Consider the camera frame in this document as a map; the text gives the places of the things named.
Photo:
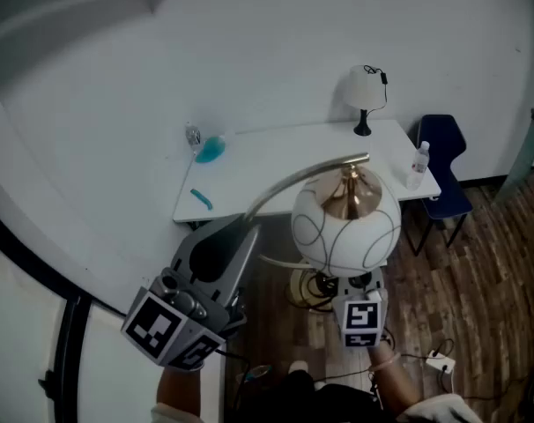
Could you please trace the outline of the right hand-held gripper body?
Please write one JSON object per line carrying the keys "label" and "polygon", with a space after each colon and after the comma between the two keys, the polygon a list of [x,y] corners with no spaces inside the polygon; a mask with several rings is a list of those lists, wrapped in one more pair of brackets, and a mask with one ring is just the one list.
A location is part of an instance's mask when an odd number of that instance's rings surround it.
{"label": "right hand-held gripper body", "polygon": [[340,278],[331,305],[345,348],[378,346],[388,310],[382,271]]}

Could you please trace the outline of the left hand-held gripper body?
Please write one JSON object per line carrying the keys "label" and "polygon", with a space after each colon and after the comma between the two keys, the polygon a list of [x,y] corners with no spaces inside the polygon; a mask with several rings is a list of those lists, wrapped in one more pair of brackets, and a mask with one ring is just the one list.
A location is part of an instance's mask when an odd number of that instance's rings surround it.
{"label": "left hand-held gripper body", "polygon": [[238,300],[225,308],[165,269],[140,288],[121,333],[155,364],[197,371],[246,321]]}

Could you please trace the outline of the white globe lamp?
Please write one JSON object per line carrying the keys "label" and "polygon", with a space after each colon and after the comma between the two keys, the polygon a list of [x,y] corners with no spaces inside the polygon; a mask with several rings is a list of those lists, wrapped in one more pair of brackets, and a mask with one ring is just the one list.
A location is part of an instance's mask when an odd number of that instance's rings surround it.
{"label": "white globe lamp", "polygon": [[275,182],[244,213],[247,223],[284,190],[301,182],[293,201],[293,241],[308,266],[337,279],[359,278],[386,263],[401,232],[391,187],[364,167],[367,152],[325,160]]}

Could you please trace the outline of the person's left forearm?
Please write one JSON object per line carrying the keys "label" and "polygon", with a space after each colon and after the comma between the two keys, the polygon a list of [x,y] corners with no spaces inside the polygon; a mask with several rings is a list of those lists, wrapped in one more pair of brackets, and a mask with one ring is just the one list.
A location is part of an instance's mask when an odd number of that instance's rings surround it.
{"label": "person's left forearm", "polygon": [[156,402],[199,417],[201,372],[182,372],[165,367],[159,380]]}

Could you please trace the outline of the person's right forearm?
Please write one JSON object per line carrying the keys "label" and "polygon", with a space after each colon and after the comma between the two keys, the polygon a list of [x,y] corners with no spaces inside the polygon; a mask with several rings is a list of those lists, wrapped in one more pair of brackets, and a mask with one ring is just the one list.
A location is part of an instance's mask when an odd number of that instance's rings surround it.
{"label": "person's right forearm", "polygon": [[379,390],[382,405],[394,417],[419,403],[422,396],[400,361],[400,353],[382,342],[368,347],[371,362],[369,371],[373,373]]}

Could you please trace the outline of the table lamp, white shade, black base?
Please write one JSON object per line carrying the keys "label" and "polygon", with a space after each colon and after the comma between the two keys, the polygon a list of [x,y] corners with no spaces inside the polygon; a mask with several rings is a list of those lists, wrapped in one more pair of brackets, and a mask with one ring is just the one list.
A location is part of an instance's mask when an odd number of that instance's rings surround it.
{"label": "table lamp, white shade, black base", "polygon": [[346,83],[345,103],[360,111],[359,123],[353,129],[358,136],[368,137],[371,135],[371,129],[367,124],[367,115],[369,110],[373,108],[376,98],[369,80],[379,77],[381,72],[379,68],[369,65],[356,65],[350,69]]}

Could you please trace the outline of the white power strip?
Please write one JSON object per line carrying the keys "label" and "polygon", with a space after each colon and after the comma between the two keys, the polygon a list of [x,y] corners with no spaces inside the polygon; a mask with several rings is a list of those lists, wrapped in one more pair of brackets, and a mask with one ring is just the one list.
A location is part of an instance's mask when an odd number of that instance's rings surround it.
{"label": "white power strip", "polygon": [[443,353],[431,351],[426,357],[426,364],[440,373],[450,375],[453,372],[456,361]]}

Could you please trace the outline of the person's dark garment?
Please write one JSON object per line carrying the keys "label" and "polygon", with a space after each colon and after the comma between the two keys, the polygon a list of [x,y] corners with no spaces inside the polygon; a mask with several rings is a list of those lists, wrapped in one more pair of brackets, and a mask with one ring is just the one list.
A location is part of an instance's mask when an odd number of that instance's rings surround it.
{"label": "person's dark garment", "polygon": [[370,394],[339,384],[318,390],[302,370],[248,398],[238,414],[240,423],[372,423],[380,418],[387,415]]}

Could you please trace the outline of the blue liquid spray bottle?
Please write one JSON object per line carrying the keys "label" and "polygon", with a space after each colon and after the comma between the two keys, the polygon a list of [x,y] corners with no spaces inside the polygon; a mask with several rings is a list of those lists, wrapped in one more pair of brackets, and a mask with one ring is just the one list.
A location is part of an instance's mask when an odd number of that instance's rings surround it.
{"label": "blue liquid spray bottle", "polygon": [[196,155],[195,162],[198,164],[213,162],[224,153],[225,149],[226,139],[224,136],[209,137]]}

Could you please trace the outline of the clear water bottle blue label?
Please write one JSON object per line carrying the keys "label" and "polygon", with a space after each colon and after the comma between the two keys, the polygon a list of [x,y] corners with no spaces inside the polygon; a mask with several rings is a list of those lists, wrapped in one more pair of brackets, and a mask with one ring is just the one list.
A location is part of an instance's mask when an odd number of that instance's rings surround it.
{"label": "clear water bottle blue label", "polygon": [[194,152],[198,152],[202,144],[201,133],[200,133],[199,128],[196,125],[190,122],[187,122],[185,125],[185,136],[187,138],[187,142],[190,148]]}

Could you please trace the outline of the clear water bottle red label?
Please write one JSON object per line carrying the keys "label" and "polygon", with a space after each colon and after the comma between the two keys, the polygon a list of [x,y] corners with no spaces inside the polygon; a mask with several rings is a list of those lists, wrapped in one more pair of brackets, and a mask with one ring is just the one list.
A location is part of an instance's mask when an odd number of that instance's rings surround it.
{"label": "clear water bottle red label", "polygon": [[430,160],[430,144],[422,141],[419,149],[416,151],[412,162],[412,168],[406,179],[406,188],[416,190],[423,181]]}

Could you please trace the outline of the dark blue chair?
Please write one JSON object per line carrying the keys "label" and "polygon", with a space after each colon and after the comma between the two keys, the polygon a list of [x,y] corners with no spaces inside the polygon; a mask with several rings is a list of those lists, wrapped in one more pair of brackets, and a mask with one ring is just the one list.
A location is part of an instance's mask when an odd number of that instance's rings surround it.
{"label": "dark blue chair", "polygon": [[433,224],[457,218],[456,228],[447,242],[451,245],[472,211],[470,200],[451,170],[453,160],[466,151],[466,141],[455,118],[452,115],[424,115],[418,126],[417,150],[422,141],[430,144],[426,172],[434,176],[441,193],[422,200],[428,221],[419,245],[412,248],[415,255],[423,249]]}

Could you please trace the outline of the black metal partition frame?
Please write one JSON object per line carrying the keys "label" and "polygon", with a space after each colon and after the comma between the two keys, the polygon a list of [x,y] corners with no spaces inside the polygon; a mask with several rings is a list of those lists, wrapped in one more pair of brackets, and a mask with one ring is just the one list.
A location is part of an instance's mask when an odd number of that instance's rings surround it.
{"label": "black metal partition frame", "polygon": [[65,300],[53,367],[38,383],[54,405],[55,423],[78,423],[80,362],[93,297],[41,260],[1,219],[0,250],[26,274]]}

